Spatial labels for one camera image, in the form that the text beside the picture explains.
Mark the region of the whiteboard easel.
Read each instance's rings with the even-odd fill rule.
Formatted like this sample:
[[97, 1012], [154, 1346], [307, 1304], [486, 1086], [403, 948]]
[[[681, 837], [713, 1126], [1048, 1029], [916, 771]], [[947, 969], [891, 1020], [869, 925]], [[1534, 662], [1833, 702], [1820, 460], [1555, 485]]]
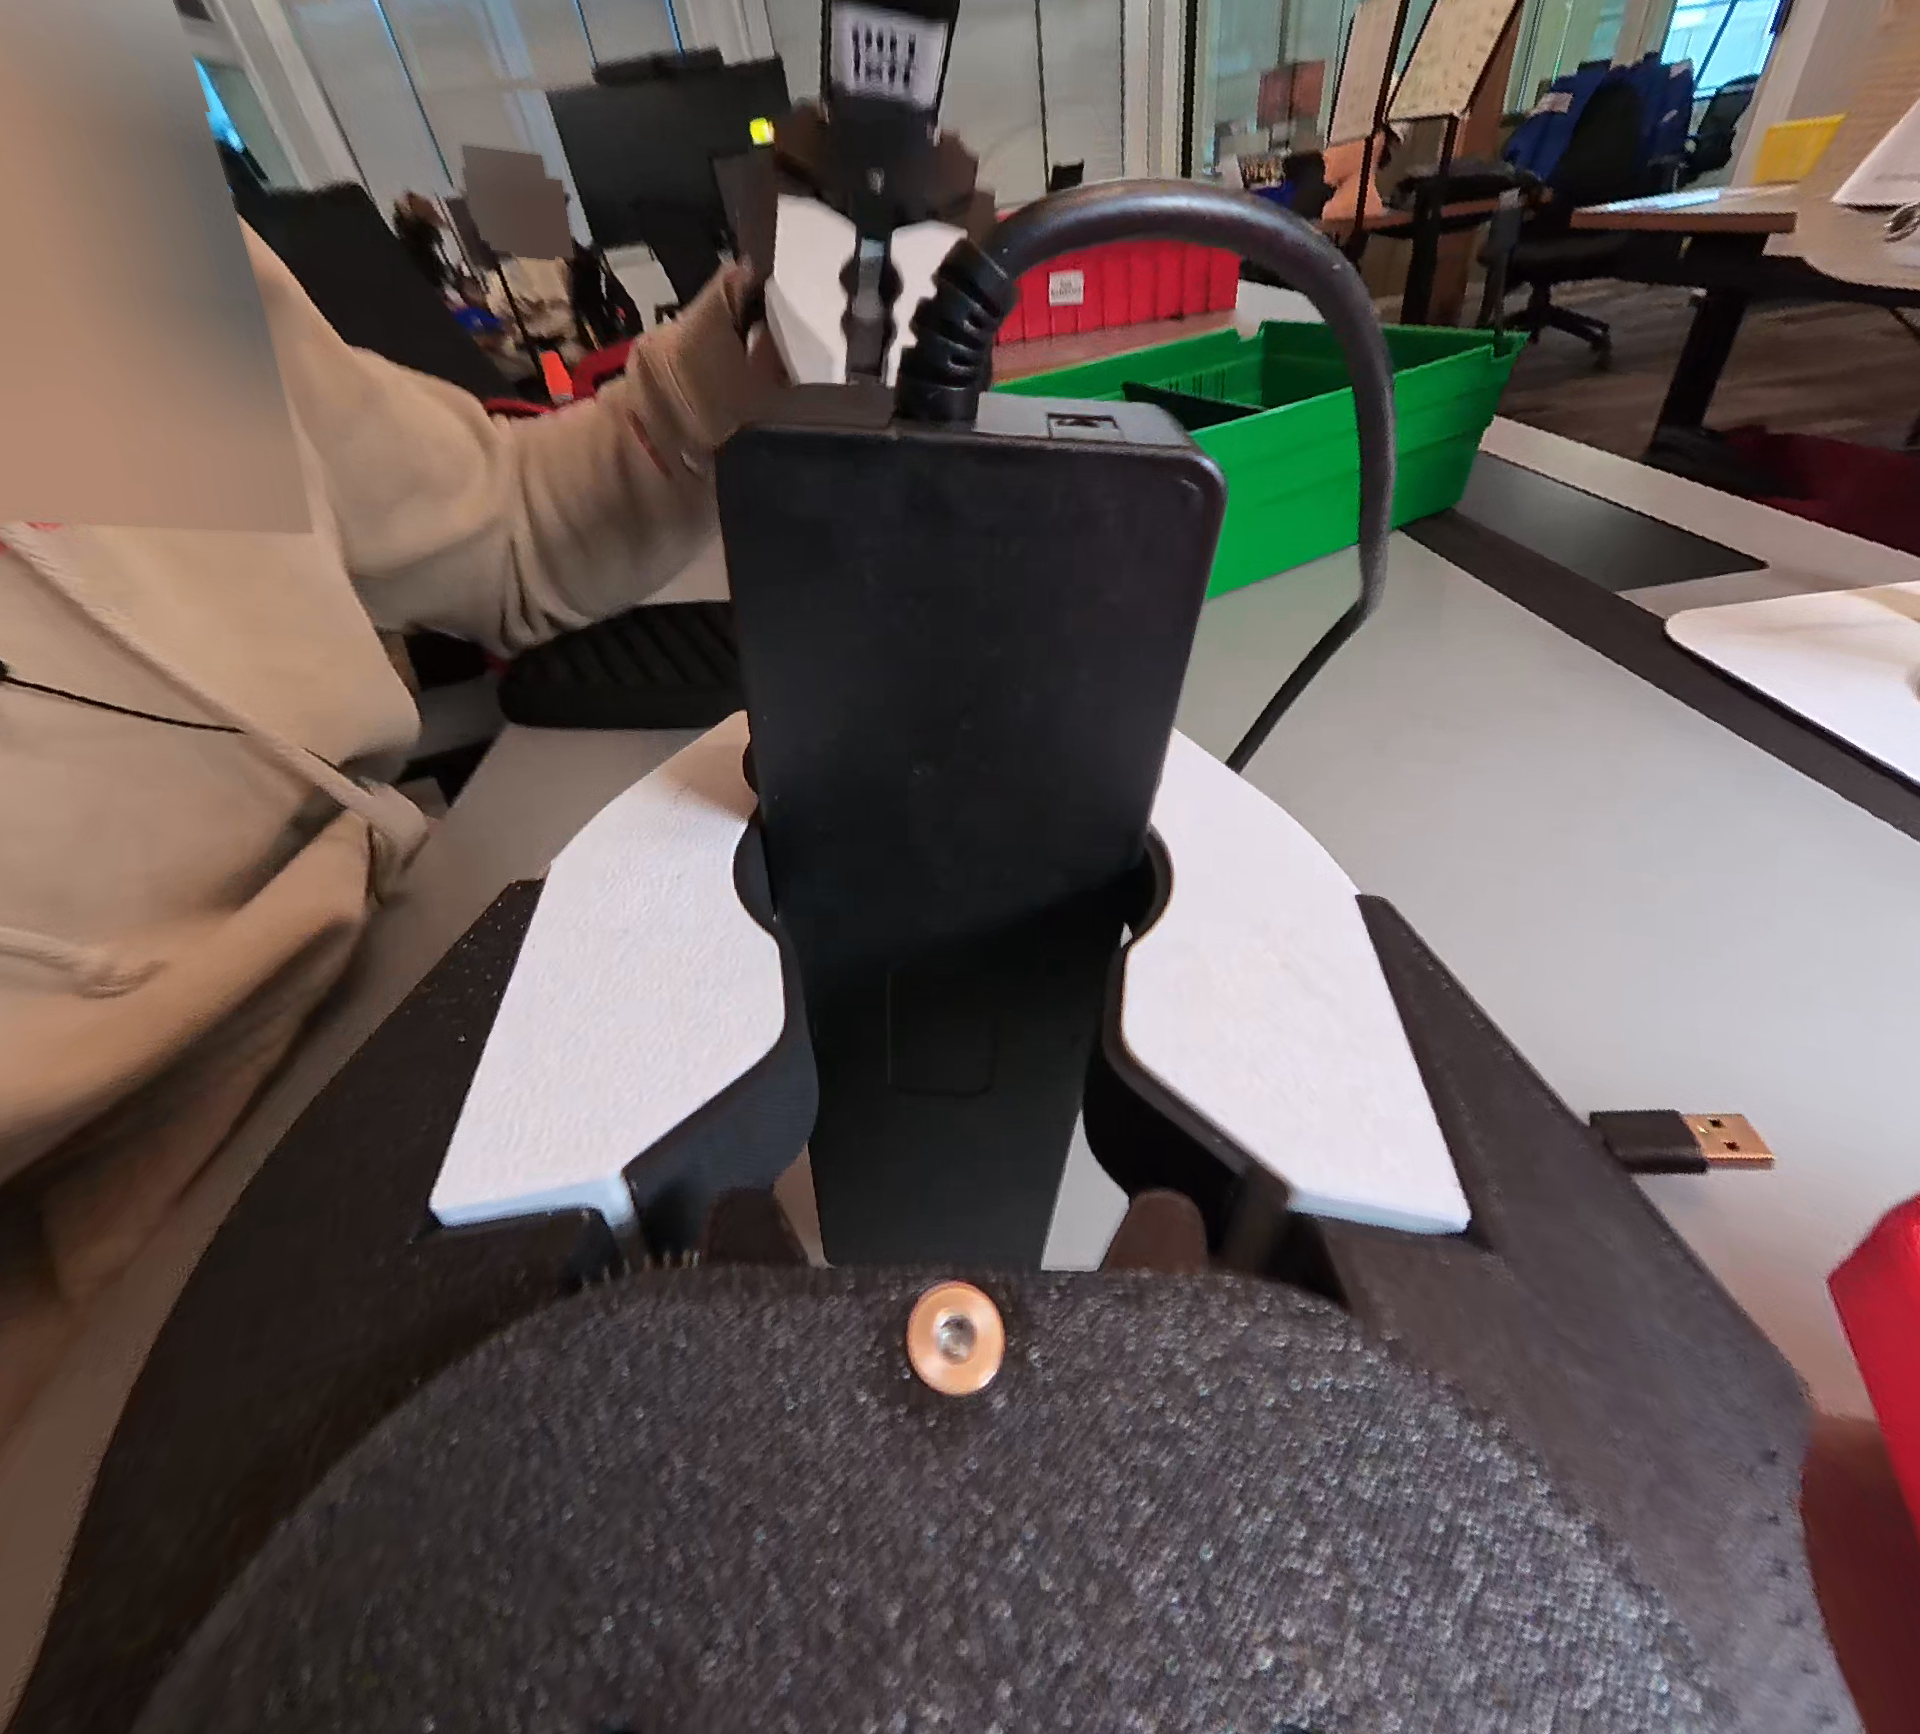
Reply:
[[1410, 0], [1362, 0], [1347, 26], [1326, 148], [1373, 137], [1397, 73], [1397, 54]]
[[1389, 126], [1464, 120], [1521, 6], [1524, 0], [1434, 0], [1383, 120]]

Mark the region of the wooden desk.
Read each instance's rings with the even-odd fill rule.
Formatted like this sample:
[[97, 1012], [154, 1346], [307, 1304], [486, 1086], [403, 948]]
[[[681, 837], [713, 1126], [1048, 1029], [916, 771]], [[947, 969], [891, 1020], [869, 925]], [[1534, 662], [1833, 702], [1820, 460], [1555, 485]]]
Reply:
[[1915, 292], [1887, 266], [1825, 272], [1794, 239], [1789, 185], [1676, 190], [1590, 203], [1570, 213], [1570, 237], [1604, 279], [1680, 288], [1692, 321], [1644, 451], [1706, 430], [1717, 381], [1751, 305], [1837, 305], [1886, 313], [1915, 335]]

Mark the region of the blue jacket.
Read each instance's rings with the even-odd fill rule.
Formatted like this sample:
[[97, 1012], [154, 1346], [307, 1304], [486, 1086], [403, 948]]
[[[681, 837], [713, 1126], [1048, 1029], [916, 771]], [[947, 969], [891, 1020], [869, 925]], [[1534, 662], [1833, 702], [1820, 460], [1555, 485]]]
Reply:
[[1548, 80], [1501, 142], [1499, 160], [1550, 184], [1564, 173], [1573, 137], [1596, 111], [1602, 126], [1625, 126], [1625, 99], [1634, 102], [1631, 134], [1620, 176], [1628, 185], [1655, 181], [1683, 156], [1693, 111], [1692, 62], [1667, 63], [1659, 52], [1629, 63], [1586, 62]]

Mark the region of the black usb plug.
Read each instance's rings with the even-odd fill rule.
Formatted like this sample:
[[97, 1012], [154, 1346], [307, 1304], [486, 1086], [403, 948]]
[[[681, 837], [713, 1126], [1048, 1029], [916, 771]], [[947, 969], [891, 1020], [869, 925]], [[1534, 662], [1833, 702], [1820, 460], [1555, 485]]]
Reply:
[[1622, 1168], [1638, 1175], [1695, 1178], [1776, 1166], [1771, 1148], [1738, 1111], [1596, 1110], [1587, 1128]]

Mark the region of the black usb hub box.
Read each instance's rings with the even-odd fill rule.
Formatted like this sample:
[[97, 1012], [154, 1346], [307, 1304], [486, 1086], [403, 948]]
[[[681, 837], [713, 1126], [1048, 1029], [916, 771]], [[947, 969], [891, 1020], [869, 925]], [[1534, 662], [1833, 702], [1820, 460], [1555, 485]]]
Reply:
[[1036, 1268], [1226, 516], [1147, 402], [803, 386], [715, 458], [827, 1262]]

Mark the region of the black office chair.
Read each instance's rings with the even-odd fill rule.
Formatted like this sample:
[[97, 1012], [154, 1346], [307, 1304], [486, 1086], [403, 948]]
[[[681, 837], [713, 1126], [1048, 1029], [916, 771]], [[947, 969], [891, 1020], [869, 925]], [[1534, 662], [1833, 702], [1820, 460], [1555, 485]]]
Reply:
[[1620, 239], [1573, 223], [1635, 179], [1639, 107], [1623, 66], [1584, 66], [1555, 81], [1514, 129], [1498, 162], [1461, 170], [1413, 166], [1389, 191], [1397, 212], [1438, 213], [1494, 199], [1478, 249], [1480, 329], [1521, 329], [1527, 342], [1555, 329], [1582, 342], [1598, 367], [1614, 357], [1611, 328], [1555, 301], [1555, 288], [1593, 282], [1620, 256]]

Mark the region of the row of red bins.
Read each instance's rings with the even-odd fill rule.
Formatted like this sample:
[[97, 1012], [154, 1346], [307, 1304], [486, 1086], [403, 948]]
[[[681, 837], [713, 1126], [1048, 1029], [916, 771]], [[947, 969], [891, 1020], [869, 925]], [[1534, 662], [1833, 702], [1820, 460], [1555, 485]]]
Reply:
[[1119, 239], [1069, 249], [1027, 270], [997, 344], [1068, 337], [1235, 307], [1240, 257], [1184, 239]]

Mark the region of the red plastic bin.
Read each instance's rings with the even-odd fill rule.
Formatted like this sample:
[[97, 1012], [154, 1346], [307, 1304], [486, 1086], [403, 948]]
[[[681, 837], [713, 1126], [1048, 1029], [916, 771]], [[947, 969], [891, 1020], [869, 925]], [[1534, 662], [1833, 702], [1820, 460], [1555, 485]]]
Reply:
[[1799, 1510], [1840, 1676], [1867, 1731], [1918, 1727], [1918, 1200], [1829, 1273], [1870, 1416], [1820, 1414]]

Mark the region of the person's left forearm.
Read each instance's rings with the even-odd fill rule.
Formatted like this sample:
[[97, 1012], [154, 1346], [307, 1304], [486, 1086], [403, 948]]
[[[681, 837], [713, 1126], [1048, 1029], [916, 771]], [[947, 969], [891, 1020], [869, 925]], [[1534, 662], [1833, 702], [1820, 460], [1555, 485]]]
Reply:
[[722, 445], [784, 379], [761, 313], [731, 263], [591, 397], [525, 418], [334, 354], [310, 430], [372, 617], [512, 658], [677, 580], [717, 537]]

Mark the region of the white tablet stand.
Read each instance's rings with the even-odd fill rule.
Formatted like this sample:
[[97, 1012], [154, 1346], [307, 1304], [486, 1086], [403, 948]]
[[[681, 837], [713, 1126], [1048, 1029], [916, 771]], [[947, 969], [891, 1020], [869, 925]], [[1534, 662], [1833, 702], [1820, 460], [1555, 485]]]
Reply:
[[1918, 581], [1673, 611], [1665, 638], [1918, 785]]

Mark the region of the yellow bin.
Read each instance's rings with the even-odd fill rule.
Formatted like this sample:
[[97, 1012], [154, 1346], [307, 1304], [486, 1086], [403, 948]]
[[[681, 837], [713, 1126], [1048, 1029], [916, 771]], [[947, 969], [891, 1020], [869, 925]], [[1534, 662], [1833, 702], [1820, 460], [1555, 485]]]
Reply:
[[1792, 116], [1771, 121], [1749, 154], [1751, 185], [1795, 185], [1832, 146], [1845, 114]]

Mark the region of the person's beige hoodie torso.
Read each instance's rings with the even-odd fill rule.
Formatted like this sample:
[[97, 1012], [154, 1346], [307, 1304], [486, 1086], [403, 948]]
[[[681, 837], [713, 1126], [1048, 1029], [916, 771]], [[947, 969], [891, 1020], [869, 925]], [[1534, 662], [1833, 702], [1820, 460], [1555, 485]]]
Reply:
[[314, 433], [367, 350], [241, 233], [311, 528], [3, 526], [3, 1441], [425, 837], [388, 652], [417, 627], [364, 605]]

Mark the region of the black screen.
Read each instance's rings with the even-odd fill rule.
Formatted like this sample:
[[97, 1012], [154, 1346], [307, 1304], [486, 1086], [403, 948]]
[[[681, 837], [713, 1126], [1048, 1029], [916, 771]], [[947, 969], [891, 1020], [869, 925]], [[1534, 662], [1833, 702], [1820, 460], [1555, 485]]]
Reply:
[[602, 249], [648, 244], [650, 215], [683, 215], [715, 244], [731, 239], [720, 160], [749, 154], [756, 126], [789, 107], [779, 56], [670, 66], [621, 81], [547, 90], [574, 197]]

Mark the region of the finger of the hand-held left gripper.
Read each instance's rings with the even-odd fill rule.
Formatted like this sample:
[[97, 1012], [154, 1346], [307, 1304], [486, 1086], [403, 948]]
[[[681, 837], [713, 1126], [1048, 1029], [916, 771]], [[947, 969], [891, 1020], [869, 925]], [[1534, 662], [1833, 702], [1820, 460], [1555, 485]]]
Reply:
[[887, 268], [898, 288], [889, 298], [889, 332], [880, 373], [883, 384], [898, 381], [902, 355], [916, 337], [917, 310], [932, 298], [940, 268], [959, 239], [964, 226], [943, 220], [917, 220], [889, 233]]
[[778, 194], [761, 301], [764, 325], [793, 386], [848, 379], [844, 270], [854, 256], [856, 230], [844, 213], [813, 197]]

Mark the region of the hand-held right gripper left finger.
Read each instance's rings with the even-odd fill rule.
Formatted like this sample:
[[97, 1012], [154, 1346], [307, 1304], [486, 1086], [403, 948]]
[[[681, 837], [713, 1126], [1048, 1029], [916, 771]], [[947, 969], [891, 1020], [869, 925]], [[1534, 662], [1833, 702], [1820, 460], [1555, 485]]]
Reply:
[[554, 857], [429, 1190], [441, 1230], [587, 1212], [692, 1246], [801, 1157], [818, 1073], [731, 714]]

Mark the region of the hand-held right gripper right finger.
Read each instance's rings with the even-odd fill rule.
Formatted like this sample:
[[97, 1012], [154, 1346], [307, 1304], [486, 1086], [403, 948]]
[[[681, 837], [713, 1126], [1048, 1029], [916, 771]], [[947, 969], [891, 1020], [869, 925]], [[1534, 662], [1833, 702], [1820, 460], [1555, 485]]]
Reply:
[[1360, 893], [1276, 800], [1182, 731], [1147, 815], [1084, 1130], [1109, 1178], [1172, 1175], [1096, 1102], [1123, 1091], [1232, 1188], [1342, 1225], [1458, 1237], [1470, 1196]]

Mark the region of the green plastic bin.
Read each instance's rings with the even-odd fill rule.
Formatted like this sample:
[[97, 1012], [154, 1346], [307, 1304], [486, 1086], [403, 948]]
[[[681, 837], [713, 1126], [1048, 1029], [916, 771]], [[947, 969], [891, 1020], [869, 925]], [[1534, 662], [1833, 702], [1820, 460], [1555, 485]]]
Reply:
[[[1525, 337], [1518, 329], [1388, 325], [1397, 468], [1391, 524], [1445, 514]], [[1266, 321], [1093, 355], [996, 381], [999, 392], [1145, 402], [1184, 426], [1226, 479], [1210, 597], [1354, 546], [1357, 439], [1344, 354], [1320, 321]]]

